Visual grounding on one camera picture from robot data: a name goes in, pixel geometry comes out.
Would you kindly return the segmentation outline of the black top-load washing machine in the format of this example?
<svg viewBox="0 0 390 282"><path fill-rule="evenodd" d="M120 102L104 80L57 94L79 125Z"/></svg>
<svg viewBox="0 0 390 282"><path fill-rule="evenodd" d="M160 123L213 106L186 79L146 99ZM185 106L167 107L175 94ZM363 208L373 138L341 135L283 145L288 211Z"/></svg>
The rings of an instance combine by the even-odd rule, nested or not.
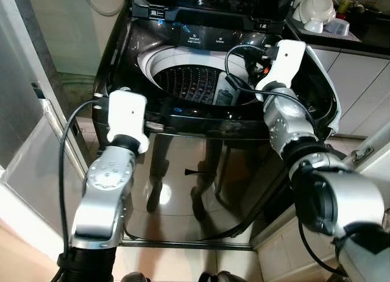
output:
<svg viewBox="0 0 390 282"><path fill-rule="evenodd" d="M178 99L147 79L137 55L159 46L226 52L229 71L251 82L248 44L275 46L282 21L209 18L198 23L137 18L125 0L101 59L94 90L128 89L147 98L148 151L136 161L124 231L148 241L205 241L237 236L272 221L292 204L284 160L271 149L263 104L216 106Z"/></svg>

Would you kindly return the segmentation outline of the black washer lid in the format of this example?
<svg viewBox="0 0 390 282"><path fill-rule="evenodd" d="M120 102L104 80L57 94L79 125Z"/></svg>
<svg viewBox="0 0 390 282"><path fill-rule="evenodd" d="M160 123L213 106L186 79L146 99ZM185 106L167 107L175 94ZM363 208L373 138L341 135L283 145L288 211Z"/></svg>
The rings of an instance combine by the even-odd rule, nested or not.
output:
<svg viewBox="0 0 390 282"><path fill-rule="evenodd" d="M282 21L294 0L132 0L137 18L198 23L203 19L236 18L240 21Z"/></svg>

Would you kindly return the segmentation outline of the steel washer drum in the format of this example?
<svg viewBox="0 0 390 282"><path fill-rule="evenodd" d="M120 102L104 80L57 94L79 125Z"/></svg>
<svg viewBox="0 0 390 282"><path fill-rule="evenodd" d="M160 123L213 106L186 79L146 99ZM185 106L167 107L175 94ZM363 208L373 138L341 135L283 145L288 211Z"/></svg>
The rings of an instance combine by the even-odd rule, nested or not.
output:
<svg viewBox="0 0 390 282"><path fill-rule="evenodd" d="M159 46L137 55L138 66L156 87L193 103L234 106L248 103L226 80L226 52Z"/></svg>

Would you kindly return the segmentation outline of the small clear plastic container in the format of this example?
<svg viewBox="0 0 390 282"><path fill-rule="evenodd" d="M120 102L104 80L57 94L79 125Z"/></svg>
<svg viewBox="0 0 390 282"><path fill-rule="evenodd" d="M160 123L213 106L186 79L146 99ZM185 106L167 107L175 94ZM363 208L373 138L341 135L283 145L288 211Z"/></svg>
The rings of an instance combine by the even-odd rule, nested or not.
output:
<svg viewBox="0 0 390 282"><path fill-rule="evenodd" d="M350 23L342 18L334 18L324 23L324 31L332 33L335 36L349 36Z"/></svg>

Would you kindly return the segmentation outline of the yellow bottle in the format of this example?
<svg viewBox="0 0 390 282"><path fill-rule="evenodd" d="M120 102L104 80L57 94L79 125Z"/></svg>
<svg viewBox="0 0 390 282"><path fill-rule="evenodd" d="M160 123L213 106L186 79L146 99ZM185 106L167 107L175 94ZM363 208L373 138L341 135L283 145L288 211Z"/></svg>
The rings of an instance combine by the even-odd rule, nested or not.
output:
<svg viewBox="0 0 390 282"><path fill-rule="evenodd" d="M349 11L352 4L352 0L341 0L339 2L339 7L337 8L337 13L340 15L345 15Z"/></svg>

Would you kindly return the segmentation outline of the white cabinet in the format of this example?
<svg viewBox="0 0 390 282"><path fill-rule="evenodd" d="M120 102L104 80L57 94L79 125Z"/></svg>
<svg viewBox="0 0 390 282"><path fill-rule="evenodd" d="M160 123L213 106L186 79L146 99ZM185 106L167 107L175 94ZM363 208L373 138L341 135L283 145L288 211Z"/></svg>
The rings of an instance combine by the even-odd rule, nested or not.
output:
<svg viewBox="0 0 390 282"><path fill-rule="evenodd" d="M369 137L390 118L389 60L314 49L339 98L340 136Z"/></svg>

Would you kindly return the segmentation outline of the black countertop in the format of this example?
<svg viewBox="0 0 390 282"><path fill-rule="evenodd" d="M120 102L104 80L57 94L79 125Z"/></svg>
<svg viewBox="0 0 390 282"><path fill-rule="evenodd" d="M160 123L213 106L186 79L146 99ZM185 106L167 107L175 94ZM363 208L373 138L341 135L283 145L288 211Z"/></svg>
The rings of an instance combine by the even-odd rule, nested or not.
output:
<svg viewBox="0 0 390 282"><path fill-rule="evenodd" d="M348 14L349 32L356 37L355 41L350 40L349 37L327 37L326 32L307 32L303 24L295 19L296 16L298 16L298 11L296 7L293 7L292 14L285 21L283 39L304 41L317 50L339 51L378 58L390 56L390 15L387 13L378 14L366 11Z"/></svg>

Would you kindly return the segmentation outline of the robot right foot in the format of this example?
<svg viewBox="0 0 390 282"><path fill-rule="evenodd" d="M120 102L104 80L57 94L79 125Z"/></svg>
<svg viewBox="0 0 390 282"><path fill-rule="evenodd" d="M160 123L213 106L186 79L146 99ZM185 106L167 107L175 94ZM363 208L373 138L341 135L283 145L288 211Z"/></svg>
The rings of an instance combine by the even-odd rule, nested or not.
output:
<svg viewBox="0 0 390 282"><path fill-rule="evenodd" d="M242 277L239 277L228 271L223 270L217 274L203 272L203 274L199 276L197 282L247 282L247 281Z"/></svg>

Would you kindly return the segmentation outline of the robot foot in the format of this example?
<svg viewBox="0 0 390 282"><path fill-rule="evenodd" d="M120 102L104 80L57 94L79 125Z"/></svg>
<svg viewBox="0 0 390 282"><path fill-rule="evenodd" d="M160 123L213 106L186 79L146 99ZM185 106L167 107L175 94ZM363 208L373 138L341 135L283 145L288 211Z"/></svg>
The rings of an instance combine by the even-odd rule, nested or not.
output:
<svg viewBox="0 0 390 282"><path fill-rule="evenodd" d="M131 272L125 274L125 276L120 279L119 282L151 282L151 280L140 272Z"/></svg>
<svg viewBox="0 0 390 282"><path fill-rule="evenodd" d="M247 281L242 277L239 277L228 271L223 270L217 274L203 272L203 274L199 276L197 282L247 282Z"/></svg>

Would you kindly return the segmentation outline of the frosted glass sliding door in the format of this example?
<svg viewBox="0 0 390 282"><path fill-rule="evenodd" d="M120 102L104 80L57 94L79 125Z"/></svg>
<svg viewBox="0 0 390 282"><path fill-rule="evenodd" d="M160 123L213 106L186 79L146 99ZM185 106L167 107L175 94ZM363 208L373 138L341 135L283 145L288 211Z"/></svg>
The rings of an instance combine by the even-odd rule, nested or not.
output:
<svg viewBox="0 0 390 282"><path fill-rule="evenodd" d="M15 227L61 235L64 98L31 0L0 0L0 189L22 207Z"/></svg>

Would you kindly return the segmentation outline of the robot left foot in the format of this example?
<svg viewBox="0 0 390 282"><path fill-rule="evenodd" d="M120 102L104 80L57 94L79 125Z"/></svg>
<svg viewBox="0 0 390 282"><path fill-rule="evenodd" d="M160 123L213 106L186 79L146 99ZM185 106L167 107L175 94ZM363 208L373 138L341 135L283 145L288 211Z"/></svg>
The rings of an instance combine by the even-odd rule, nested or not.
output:
<svg viewBox="0 0 390 282"><path fill-rule="evenodd" d="M119 282L151 282L151 280L140 272L131 272L125 274L125 276L120 279Z"/></svg>

